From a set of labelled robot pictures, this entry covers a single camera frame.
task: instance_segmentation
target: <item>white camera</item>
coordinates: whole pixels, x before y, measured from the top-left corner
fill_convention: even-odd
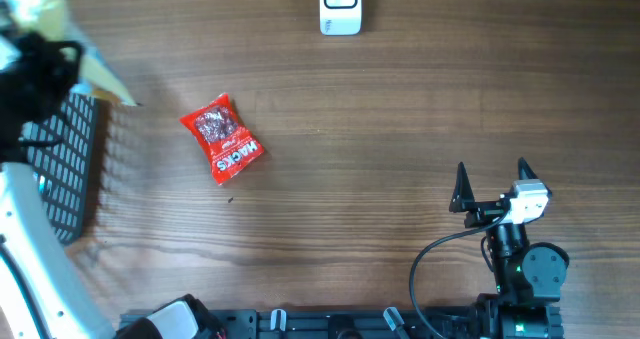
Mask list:
[[[320,0],[320,31],[324,35],[354,35],[362,26],[362,0]]]

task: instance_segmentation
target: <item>black object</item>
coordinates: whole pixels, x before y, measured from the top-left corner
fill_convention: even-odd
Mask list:
[[[493,265],[491,265],[491,260],[489,260],[489,257],[487,256],[487,252],[484,249],[484,243],[487,241],[487,236],[485,235],[484,237],[482,237],[482,240],[480,240],[480,252],[482,252],[482,258],[484,259],[484,262],[487,264],[487,268],[489,268],[489,271],[493,273]]]
[[[427,318],[437,327],[444,327],[447,333],[463,331],[466,328],[466,318],[469,315],[469,307],[446,308],[448,314],[440,312],[429,313]],[[221,311],[212,310],[210,313],[217,317],[225,327],[228,339],[279,339],[280,334],[271,330],[271,312],[257,313],[255,310]],[[125,328],[136,320],[151,314],[150,311],[138,311],[120,316],[120,327]],[[400,311],[405,322],[405,329],[412,339],[429,339],[429,332],[420,323],[415,311]],[[318,312],[287,312],[287,324],[284,338],[286,339],[329,339],[330,332],[335,335],[335,321],[332,318],[351,320],[350,325],[341,326],[343,329],[351,329],[360,335],[362,339],[397,339],[394,332],[389,330],[387,322],[382,317],[382,311],[318,311]],[[351,333],[342,331],[343,335]],[[196,339],[209,338],[208,331],[196,336]]]
[[[420,318],[420,320],[422,321],[422,323],[429,329],[429,331],[437,336],[438,338],[441,339],[446,339],[447,337],[444,336],[443,334],[440,333],[440,331],[438,331],[431,323],[430,321],[427,319],[426,315],[424,313],[422,313],[422,309],[420,307],[420,305],[418,304],[418,299],[416,298],[416,293],[415,293],[415,276],[416,276],[416,270],[418,269],[418,264],[420,264],[420,260],[422,260],[422,258],[433,248],[437,247],[438,245],[442,244],[442,243],[446,243],[449,240],[453,240],[453,239],[459,239],[465,236],[469,236],[469,235],[473,235],[473,234],[478,234],[481,233],[483,231],[489,230],[497,225],[500,225],[500,223],[502,222],[502,220],[505,218],[505,216],[500,217],[500,219],[497,219],[496,221],[487,224],[483,227],[480,228],[475,228],[475,229],[471,229],[471,230],[467,230],[461,233],[457,233],[457,234],[452,234],[449,235],[447,237],[444,238],[440,238],[436,241],[434,241],[433,243],[427,245],[427,247],[425,247],[424,249],[422,249],[422,251],[418,254],[418,256],[414,259],[413,261],[413,265],[411,265],[411,271],[409,272],[409,297],[411,298],[411,303],[413,304],[413,307],[416,310],[416,314],[418,315],[418,317]]]
[[[476,202],[467,176],[464,164],[458,164],[456,186],[453,190],[449,211],[452,213],[467,212],[464,221],[465,228],[479,228],[486,226],[507,213],[509,198],[498,201]]]
[[[158,331],[151,320],[142,317],[126,328],[118,330],[117,339],[162,339],[162,335]]]
[[[21,54],[0,73],[0,163],[32,164],[54,233],[70,244],[82,232],[98,115],[95,99],[69,94],[83,49],[36,33],[12,43]]]
[[[193,313],[196,323],[198,324],[199,333],[208,331],[210,334],[213,335],[214,338],[225,337],[225,330],[222,322],[218,319],[217,316],[212,315],[209,312],[209,309],[207,309],[200,300],[194,298],[193,295],[191,294],[187,294],[182,298],[178,298],[172,301],[171,303],[164,305],[163,307],[161,307],[156,311],[160,311],[165,307],[167,307],[168,305],[173,304],[177,301],[184,301],[185,303],[187,303],[187,305],[191,309],[191,312]]]
[[[329,339],[362,339],[362,335],[356,330],[356,324],[350,315],[330,315]]]

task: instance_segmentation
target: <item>black mesh grille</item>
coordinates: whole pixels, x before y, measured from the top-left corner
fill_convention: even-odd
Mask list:
[[[87,179],[93,144],[97,106],[94,98],[71,94],[62,105],[69,127],[59,116],[38,124],[27,124],[23,137],[53,140],[68,136],[52,148],[28,148],[27,159],[34,167],[44,209],[61,243],[70,244],[82,233]]]

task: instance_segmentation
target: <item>wooden table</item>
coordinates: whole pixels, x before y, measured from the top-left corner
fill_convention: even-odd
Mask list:
[[[566,337],[640,332],[638,0],[363,0],[353,37],[320,34],[318,0],[70,2],[144,104],[109,111],[68,248],[114,324],[185,293],[409,308],[415,255],[463,230],[457,163],[489,200],[524,156],[555,194],[530,239],[572,259]],[[221,92],[268,151],[224,187],[178,122]],[[479,241],[425,257],[421,304],[495,291]]]

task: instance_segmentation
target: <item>snack bag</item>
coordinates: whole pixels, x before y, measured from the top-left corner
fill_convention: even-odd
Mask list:
[[[251,132],[238,122],[226,93],[208,106],[182,117],[180,122],[198,140],[218,185],[238,174],[264,152]]]

